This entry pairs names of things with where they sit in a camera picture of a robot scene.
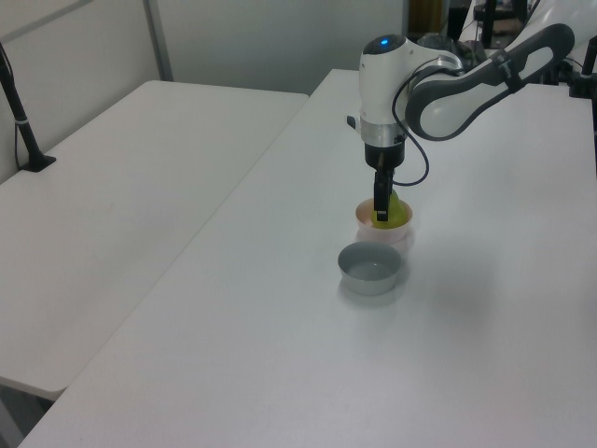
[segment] white wall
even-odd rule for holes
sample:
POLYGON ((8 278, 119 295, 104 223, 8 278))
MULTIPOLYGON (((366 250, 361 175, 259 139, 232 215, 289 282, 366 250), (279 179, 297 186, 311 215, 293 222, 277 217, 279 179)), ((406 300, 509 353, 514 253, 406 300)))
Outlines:
MULTIPOLYGON (((159 78, 142 0, 93 0, 4 47, 43 152, 145 81, 159 78)), ((16 168, 14 119, 0 92, 3 182, 16 168)))
POLYGON ((357 69, 372 38, 406 33, 408 0, 159 0, 174 80, 311 94, 357 69))

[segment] white table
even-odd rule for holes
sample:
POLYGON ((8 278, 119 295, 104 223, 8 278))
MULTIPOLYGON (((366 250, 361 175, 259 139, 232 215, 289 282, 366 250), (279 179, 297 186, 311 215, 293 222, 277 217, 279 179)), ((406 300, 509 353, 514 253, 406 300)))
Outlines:
POLYGON ((56 399, 306 101, 149 82, 0 187, 0 384, 56 399))
POLYGON ((367 299, 336 264, 372 191, 357 85, 326 78, 22 448, 593 445, 590 103, 528 86, 424 142, 408 279, 367 299))

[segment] green fruit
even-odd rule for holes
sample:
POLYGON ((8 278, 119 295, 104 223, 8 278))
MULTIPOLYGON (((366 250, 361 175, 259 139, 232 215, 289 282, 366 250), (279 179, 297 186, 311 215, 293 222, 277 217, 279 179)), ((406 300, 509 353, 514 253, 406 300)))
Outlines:
POLYGON ((407 208, 398 199, 398 195, 394 190, 392 190, 392 194, 390 195, 387 221, 378 221, 377 212, 371 210, 371 224, 375 229, 395 229, 396 227, 404 226, 407 222, 409 222, 407 208))

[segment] black stand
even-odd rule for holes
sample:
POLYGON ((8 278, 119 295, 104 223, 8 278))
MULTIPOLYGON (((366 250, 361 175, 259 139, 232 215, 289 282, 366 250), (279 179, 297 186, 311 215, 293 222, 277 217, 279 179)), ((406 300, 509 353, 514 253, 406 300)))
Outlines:
POLYGON ((21 99, 15 87, 15 80, 12 76, 12 71, 8 67, 8 60, 5 59, 5 52, 2 44, 0 44, 0 83, 2 89, 8 99, 8 104, 12 110, 12 115, 15 117, 15 123, 21 131, 21 136, 27 152, 29 152, 29 162, 21 167, 22 170, 39 173, 41 170, 51 165, 56 161, 56 158, 44 155, 35 141, 34 132, 31 129, 29 120, 25 115, 25 110, 22 107, 21 99))
POLYGON ((597 58, 597 36, 589 41, 587 48, 587 55, 585 62, 582 64, 582 71, 580 75, 575 76, 572 87, 570 88, 570 96, 573 98, 588 98, 595 101, 595 82, 593 76, 593 67, 595 66, 595 59, 597 58))

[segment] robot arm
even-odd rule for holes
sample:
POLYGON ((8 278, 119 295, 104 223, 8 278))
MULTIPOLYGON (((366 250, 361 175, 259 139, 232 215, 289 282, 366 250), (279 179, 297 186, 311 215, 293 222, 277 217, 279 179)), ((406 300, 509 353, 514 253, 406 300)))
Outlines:
POLYGON ((394 169, 404 160, 405 130, 427 140, 448 140, 485 109, 549 70, 597 34, 597 0, 542 0, 519 37, 463 76, 450 53, 389 35, 370 42, 361 56, 361 136, 376 169, 378 220, 387 220, 394 169), (418 75, 393 101, 401 86, 418 75), (396 123, 394 114, 403 126, 396 123))

